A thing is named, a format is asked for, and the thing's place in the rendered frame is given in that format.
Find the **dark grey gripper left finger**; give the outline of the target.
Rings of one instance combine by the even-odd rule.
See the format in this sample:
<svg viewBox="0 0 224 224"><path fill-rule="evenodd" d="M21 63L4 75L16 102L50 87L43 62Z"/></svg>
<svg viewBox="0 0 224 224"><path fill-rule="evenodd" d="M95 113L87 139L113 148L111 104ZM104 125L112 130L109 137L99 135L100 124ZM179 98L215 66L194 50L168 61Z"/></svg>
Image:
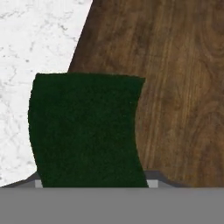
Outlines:
<svg viewBox="0 0 224 224"><path fill-rule="evenodd" d="M4 188L13 188L13 187L29 187L29 188L42 188L42 182L40 176L37 172L34 172L30 177L18 182L5 185Z"/></svg>

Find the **brown wooden cutting board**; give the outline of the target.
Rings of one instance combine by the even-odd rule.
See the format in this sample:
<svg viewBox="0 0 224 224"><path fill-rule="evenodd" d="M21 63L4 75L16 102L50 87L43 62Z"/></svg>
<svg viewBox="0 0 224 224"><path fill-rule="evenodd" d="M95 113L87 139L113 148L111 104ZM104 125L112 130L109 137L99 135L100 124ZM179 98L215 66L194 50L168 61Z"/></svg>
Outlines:
<svg viewBox="0 0 224 224"><path fill-rule="evenodd" d="M224 186L224 0L93 0L69 69L143 77L143 168Z"/></svg>

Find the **dark green sponge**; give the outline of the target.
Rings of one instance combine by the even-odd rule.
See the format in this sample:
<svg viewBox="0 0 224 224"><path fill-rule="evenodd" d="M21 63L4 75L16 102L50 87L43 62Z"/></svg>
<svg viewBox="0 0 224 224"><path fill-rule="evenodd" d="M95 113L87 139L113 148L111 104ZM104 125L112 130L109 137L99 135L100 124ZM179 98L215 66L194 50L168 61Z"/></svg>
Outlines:
<svg viewBox="0 0 224 224"><path fill-rule="evenodd" d="M135 135L143 84L127 75L36 75L28 123L43 186L147 185Z"/></svg>

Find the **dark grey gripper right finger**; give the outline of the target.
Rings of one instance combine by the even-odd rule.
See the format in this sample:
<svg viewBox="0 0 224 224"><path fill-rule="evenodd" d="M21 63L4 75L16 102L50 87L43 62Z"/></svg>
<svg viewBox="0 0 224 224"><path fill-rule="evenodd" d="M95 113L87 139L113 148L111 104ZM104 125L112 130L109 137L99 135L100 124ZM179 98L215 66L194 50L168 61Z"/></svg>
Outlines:
<svg viewBox="0 0 224 224"><path fill-rule="evenodd" d="M161 171L145 171L147 183L152 187L186 187L186 185L169 180Z"/></svg>

